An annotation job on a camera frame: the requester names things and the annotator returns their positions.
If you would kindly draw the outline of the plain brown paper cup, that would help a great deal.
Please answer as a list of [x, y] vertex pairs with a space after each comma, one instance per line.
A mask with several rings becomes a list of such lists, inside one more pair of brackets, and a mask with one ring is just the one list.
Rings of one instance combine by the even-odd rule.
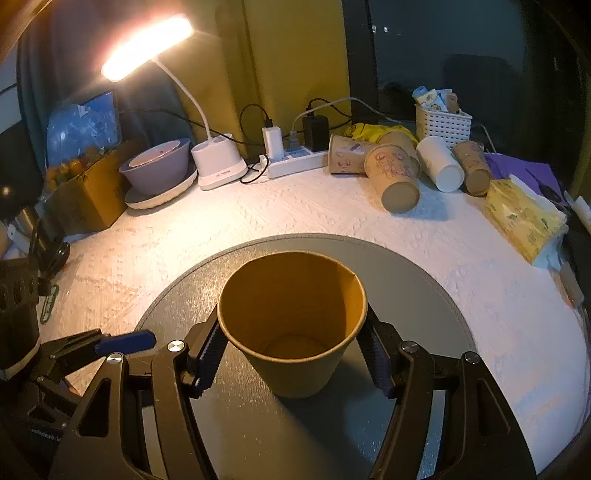
[[232, 273], [217, 301], [217, 318], [276, 396], [317, 394], [360, 333], [369, 310], [355, 272], [307, 251], [278, 252]]

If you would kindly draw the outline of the flowered paper cup right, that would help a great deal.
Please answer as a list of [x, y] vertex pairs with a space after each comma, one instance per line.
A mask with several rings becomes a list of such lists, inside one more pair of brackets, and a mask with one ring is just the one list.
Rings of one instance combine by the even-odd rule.
[[488, 193], [493, 174], [486, 161], [483, 148], [476, 142], [467, 140], [452, 148], [453, 155], [465, 172], [465, 188], [473, 196]]

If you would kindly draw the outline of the flowered paper cup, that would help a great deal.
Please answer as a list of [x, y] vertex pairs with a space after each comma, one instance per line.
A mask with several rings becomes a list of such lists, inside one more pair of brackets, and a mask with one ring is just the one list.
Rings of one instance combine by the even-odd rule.
[[365, 159], [375, 143], [332, 135], [329, 139], [329, 173], [365, 174]]
[[453, 155], [465, 172], [465, 188], [473, 196], [488, 193], [493, 174], [486, 161], [483, 148], [476, 142], [467, 140], [452, 148]]
[[420, 191], [414, 167], [401, 147], [377, 145], [365, 158], [365, 172], [389, 212], [406, 213], [418, 204]]

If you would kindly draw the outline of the flowered paper cup front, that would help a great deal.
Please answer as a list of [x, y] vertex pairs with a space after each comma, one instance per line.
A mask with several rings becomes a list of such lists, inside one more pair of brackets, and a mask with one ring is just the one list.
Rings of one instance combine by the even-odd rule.
[[377, 145], [365, 158], [365, 172], [389, 212], [406, 213], [418, 204], [420, 191], [414, 167], [401, 147]]

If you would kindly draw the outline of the flowered paper cup back left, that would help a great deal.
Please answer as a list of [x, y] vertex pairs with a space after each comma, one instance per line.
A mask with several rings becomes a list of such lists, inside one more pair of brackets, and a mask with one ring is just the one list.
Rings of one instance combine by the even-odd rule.
[[365, 159], [375, 143], [332, 135], [329, 139], [329, 173], [365, 174]]

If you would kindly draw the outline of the white plate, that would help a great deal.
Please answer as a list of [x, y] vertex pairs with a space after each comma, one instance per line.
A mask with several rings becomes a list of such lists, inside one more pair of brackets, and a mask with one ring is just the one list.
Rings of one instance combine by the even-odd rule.
[[197, 167], [195, 167], [193, 163], [190, 163], [185, 177], [177, 185], [156, 195], [142, 194], [134, 187], [131, 187], [125, 194], [124, 202], [128, 208], [133, 210], [149, 210], [157, 208], [183, 194], [192, 186], [195, 179], [197, 179]]

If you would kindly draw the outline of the white desk lamp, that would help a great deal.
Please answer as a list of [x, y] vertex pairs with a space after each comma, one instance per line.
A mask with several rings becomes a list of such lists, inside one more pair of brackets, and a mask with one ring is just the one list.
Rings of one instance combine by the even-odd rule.
[[159, 59], [158, 55], [187, 40], [194, 34], [189, 19], [183, 14], [161, 18], [124, 34], [107, 56], [101, 74], [111, 82], [119, 82], [150, 61], [158, 66], [183, 91], [197, 108], [204, 122], [206, 140], [190, 150], [197, 167], [197, 182], [207, 191], [231, 183], [245, 175], [245, 160], [233, 138], [212, 135], [204, 109], [190, 90]]

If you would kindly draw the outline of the yellow tissue pack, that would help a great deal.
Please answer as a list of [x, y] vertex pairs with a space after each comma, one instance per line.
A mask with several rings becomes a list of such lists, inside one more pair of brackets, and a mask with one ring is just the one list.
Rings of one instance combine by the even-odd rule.
[[515, 175], [491, 181], [484, 214], [532, 266], [561, 268], [567, 216]]

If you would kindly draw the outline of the black scissors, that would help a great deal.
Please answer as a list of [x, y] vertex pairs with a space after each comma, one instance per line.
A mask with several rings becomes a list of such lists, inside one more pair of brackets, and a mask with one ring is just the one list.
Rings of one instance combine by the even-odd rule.
[[528, 171], [530, 176], [536, 181], [541, 194], [550, 200], [552, 203], [558, 205], [563, 202], [562, 197], [549, 185], [541, 182], [533, 173]]

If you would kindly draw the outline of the purple cloth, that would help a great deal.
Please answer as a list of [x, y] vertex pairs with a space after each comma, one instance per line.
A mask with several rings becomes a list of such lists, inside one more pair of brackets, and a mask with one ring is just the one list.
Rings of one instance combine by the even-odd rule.
[[567, 205], [562, 196], [559, 182], [548, 164], [529, 162], [499, 153], [486, 153], [485, 157], [495, 180], [508, 179], [511, 175], [514, 175], [537, 194], [542, 195], [536, 181], [528, 173], [530, 171], [541, 182], [551, 186], [562, 197], [563, 202], [558, 205]]

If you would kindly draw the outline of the teal curtain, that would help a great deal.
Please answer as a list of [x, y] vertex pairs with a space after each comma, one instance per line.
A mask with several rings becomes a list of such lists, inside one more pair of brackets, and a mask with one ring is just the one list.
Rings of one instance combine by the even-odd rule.
[[53, 1], [21, 35], [17, 48], [19, 107], [36, 161], [45, 164], [50, 114], [108, 90], [122, 113], [125, 140], [147, 144], [195, 136], [174, 82], [148, 62], [120, 82], [101, 74], [108, 53], [126, 32], [151, 21], [166, 1]]

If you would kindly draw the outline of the black charger plug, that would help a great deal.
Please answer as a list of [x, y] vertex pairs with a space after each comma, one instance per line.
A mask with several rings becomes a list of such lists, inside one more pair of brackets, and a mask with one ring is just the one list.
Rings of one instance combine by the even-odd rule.
[[312, 152], [329, 149], [329, 119], [324, 115], [309, 114], [303, 118], [304, 146]]

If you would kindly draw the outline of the white plastic basket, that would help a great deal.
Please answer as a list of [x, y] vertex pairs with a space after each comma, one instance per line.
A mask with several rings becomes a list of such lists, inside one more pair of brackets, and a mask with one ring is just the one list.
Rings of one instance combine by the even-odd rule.
[[416, 134], [422, 141], [426, 137], [441, 137], [448, 147], [470, 139], [473, 117], [464, 111], [450, 113], [431, 111], [416, 106]]

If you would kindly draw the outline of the yellow curtain left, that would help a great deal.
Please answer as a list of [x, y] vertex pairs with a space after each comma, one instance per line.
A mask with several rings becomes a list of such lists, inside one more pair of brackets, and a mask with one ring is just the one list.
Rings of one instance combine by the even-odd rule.
[[349, 95], [344, 12], [339, 1], [165, 1], [185, 14], [194, 35], [163, 63], [197, 98], [209, 126], [240, 140], [252, 158], [262, 151], [263, 116], [288, 131], [314, 98]]

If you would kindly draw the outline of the yellow cloth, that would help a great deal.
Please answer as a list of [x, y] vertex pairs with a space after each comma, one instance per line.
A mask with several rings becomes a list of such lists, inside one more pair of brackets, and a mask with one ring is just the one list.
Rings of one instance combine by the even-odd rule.
[[353, 138], [355, 140], [362, 140], [370, 143], [379, 143], [384, 135], [393, 131], [403, 132], [405, 135], [409, 137], [409, 139], [413, 142], [414, 145], [418, 144], [418, 140], [415, 137], [415, 135], [408, 128], [401, 125], [384, 126], [367, 123], [356, 123], [352, 126], [349, 126], [349, 128], [346, 129], [345, 136]]

